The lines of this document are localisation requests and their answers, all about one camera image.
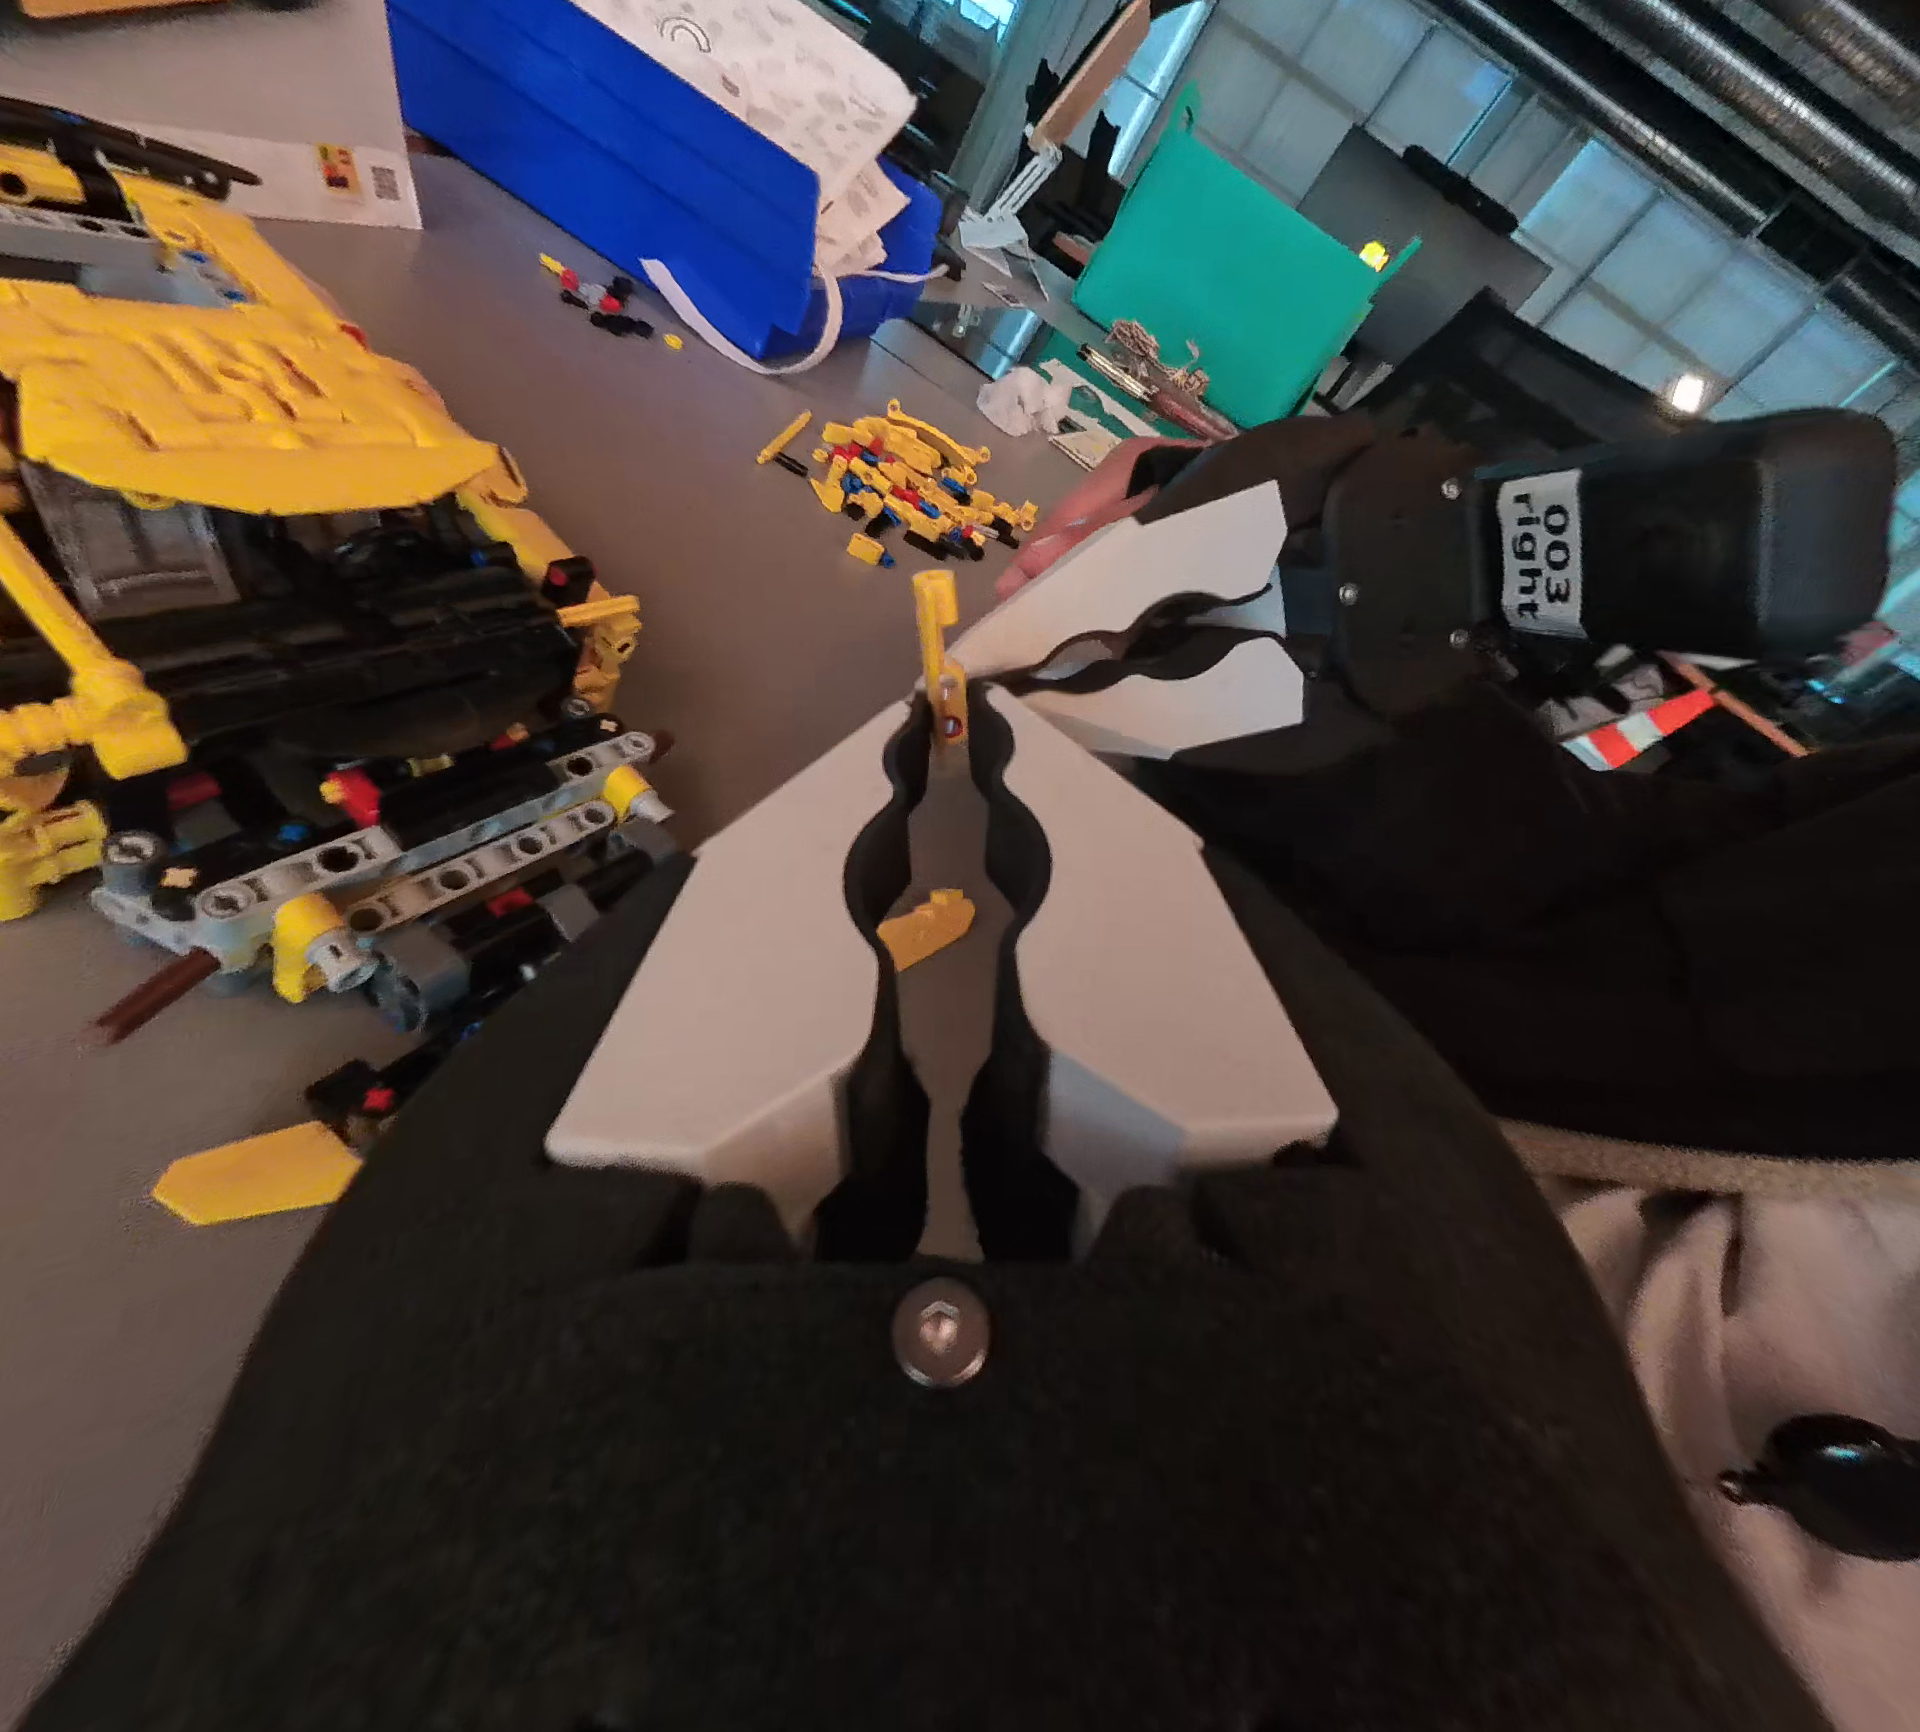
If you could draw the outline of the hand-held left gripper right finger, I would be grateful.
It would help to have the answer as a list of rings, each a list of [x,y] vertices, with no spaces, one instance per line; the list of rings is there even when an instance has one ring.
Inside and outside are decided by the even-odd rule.
[[[971,697],[1011,914],[964,1106],[983,1255],[1069,1255],[1135,1189],[1268,1166],[1338,1119],[1196,831],[1011,691]]]

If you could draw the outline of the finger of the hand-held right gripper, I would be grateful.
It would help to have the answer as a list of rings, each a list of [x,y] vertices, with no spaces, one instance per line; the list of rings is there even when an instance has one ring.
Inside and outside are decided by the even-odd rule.
[[[971,680],[1008,677],[1075,640],[1126,636],[1173,602],[1250,602],[1268,590],[1285,533],[1277,482],[1158,519],[1116,519],[976,619],[948,644],[948,660]]]
[[[1095,756],[1173,760],[1301,721],[1306,674],[1270,631],[1200,626],[1170,646],[1032,680],[1032,714]]]

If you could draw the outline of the small yellow brick connector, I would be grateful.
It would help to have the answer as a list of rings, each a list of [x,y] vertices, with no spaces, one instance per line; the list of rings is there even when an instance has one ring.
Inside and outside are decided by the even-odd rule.
[[[924,567],[911,587],[929,735],[942,748],[957,748],[969,735],[969,714],[967,677],[948,644],[959,618],[956,577],[943,565]]]

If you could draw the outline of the yellow brick car model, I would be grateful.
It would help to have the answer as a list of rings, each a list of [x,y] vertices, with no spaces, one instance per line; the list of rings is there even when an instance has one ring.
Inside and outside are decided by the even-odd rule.
[[[3,919],[463,1023],[659,858],[636,599],[252,221],[3,146]]]

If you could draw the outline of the grey desk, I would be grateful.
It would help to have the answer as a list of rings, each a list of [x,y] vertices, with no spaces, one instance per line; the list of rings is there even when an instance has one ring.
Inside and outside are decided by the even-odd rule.
[[[973,443],[1015,500],[1080,471],[976,412],[977,376],[910,323],[802,380],[733,372],[683,341],[612,341],[564,308],[548,253],[602,264],[447,158],[411,164],[419,232],[261,224],[459,423],[511,452],[535,510],[636,594],[615,709],[666,732],[657,774],[696,846],[916,676],[901,554],[851,560],[804,485],[756,469],[802,410],[887,399]],[[287,1008],[195,990],[128,1042],[84,1028],[155,970],[62,890],[3,928],[2,1711],[13,1727],[178,1502],[318,1211],[181,1224],[152,1198],[181,1154],[301,1117],[301,1090],[397,1037],[359,998]]]

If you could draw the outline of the person's right hand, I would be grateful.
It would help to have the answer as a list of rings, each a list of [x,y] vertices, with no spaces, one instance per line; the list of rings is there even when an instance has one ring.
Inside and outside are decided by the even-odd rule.
[[[995,599],[1020,591],[1095,532],[1135,516],[1155,495],[1159,482],[1179,475],[1198,452],[1196,442],[1173,437],[1129,437],[1110,447],[1035,519],[997,577]]]

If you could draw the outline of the small yellow brick piece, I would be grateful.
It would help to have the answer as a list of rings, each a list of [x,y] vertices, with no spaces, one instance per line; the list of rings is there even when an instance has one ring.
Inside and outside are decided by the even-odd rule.
[[[973,919],[976,904],[959,885],[936,885],[910,907],[883,917],[875,933],[892,967],[906,971],[964,939]]]

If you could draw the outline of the white crumpled tissue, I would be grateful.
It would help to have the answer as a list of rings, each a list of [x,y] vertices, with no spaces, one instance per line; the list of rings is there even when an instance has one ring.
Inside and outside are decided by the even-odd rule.
[[[1110,445],[1116,443],[1117,433],[1104,422],[1101,405],[1088,413],[1074,404],[1080,395],[1080,380],[1020,365],[983,382],[976,389],[973,405],[992,425],[1009,435],[1040,433],[1057,440],[1094,433]]]

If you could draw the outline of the pile of loose bricks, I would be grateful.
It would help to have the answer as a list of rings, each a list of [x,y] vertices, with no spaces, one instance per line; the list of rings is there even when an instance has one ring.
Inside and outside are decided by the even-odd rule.
[[[1040,506],[987,484],[994,456],[887,399],[851,419],[816,422],[805,410],[756,447],[753,463],[802,480],[824,512],[848,519],[854,560],[892,567],[892,542],[937,563],[977,563],[1035,532]]]

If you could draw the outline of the yellow brick panel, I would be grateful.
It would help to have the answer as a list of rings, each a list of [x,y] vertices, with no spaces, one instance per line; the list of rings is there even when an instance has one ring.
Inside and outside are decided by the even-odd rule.
[[[330,1206],[359,1167],[361,1155],[328,1123],[303,1119],[172,1159],[152,1199],[204,1230]]]

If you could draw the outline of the brown brick axle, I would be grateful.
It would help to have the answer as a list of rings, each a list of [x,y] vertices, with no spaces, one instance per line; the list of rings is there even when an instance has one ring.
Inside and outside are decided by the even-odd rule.
[[[77,1043],[87,1049],[123,1043],[220,970],[220,957],[202,948],[169,957],[152,976],[84,1023]]]

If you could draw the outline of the person's light grey hoodie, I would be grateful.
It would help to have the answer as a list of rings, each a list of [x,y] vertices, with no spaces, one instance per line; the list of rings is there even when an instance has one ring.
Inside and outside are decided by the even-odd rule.
[[[1916,1158],[1796,1159],[1501,1119],[1585,1261],[1722,1565],[1835,1727],[1918,1725],[1918,1572],[1717,1479],[1791,1415],[1916,1437]]]

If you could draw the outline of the white patterned paper bag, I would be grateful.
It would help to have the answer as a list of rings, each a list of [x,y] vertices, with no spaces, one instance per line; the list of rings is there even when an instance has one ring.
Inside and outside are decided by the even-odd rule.
[[[840,25],[804,0],[559,1],[559,45],[612,84],[615,184],[636,185],[612,255],[723,359],[809,372],[851,288],[932,278],[882,243],[906,206],[882,154],[913,94]]]

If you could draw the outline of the car instruction booklet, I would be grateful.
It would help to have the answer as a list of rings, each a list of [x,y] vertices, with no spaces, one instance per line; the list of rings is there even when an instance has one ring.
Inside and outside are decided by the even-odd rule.
[[[3,146],[416,232],[385,0],[2,0]]]

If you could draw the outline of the black hoodie drawstring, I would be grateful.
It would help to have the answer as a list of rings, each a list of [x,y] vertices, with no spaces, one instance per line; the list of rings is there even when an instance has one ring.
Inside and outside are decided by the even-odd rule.
[[[1918,1560],[1918,1439],[1842,1411],[1802,1411],[1756,1457],[1716,1476],[1738,1505],[1767,1508],[1843,1556]]]

